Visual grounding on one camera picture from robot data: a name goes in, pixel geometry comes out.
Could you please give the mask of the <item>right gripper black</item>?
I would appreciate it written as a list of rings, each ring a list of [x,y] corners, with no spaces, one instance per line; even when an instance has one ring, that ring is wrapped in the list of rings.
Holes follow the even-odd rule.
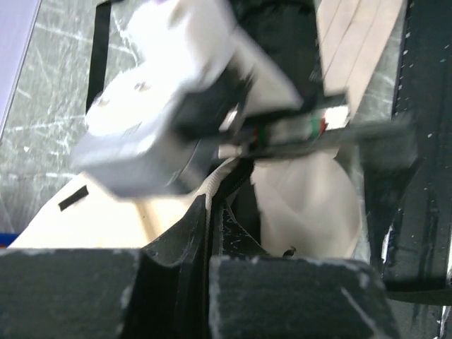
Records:
[[[250,160],[333,158],[357,144],[362,162],[415,162],[411,118],[350,126],[351,95],[323,91],[312,1],[171,1],[177,56],[199,58],[195,87],[170,124],[180,162],[210,162],[221,142]]]

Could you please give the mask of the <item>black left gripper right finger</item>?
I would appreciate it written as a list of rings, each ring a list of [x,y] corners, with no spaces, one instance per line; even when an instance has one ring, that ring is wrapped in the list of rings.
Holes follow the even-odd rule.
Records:
[[[381,278],[347,259],[269,256],[228,207],[210,259],[213,338],[397,338]]]

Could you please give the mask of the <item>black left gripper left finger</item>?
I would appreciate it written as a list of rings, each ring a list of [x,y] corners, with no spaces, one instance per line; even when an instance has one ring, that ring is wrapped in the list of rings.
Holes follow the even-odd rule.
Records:
[[[143,249],[4,249],[2,338],[207,338],[205,198]]]

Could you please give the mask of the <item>cream canvas backpack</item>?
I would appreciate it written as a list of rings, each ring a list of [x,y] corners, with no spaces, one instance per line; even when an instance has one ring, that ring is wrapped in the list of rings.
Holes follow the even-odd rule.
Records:
[[[354,118],[403,6],[402,1],[322,1],[314,8],[315,45],[320,49],[322,89],[328,95],[346,94],[346,107],[329,109],[326,121],[344,126]],[[230,23],[208,28],[211,45],[235,43],[248,68],[262,72],[246,110],[280,108],[295,101],[295,84],[288,73],[268,58],[267,49],[242,30],[230,35]],[[251,55],[259,60],[255,63]],[[87,123],[97,132],[121,123],[131,125],[143,116],[146,104],[161,103],[165,90],[139,95],[133,85],[148,80],[153,58],[143,67],[120,73],[107,87]],[[263,246],[280,256],[288,249],[311,256],[351,256],[362,231],[359,197],[352,181],[336,161],[337,148],[316,151],[295,160],[260,160],[251,174]],[[180,196],[117,198],[89,174],[81,173],[60,189],[13,242],[21,249],[136,248],[176,222],[200,195],[212,198],[220,180],[236,167],[230,158],[205,181]]]

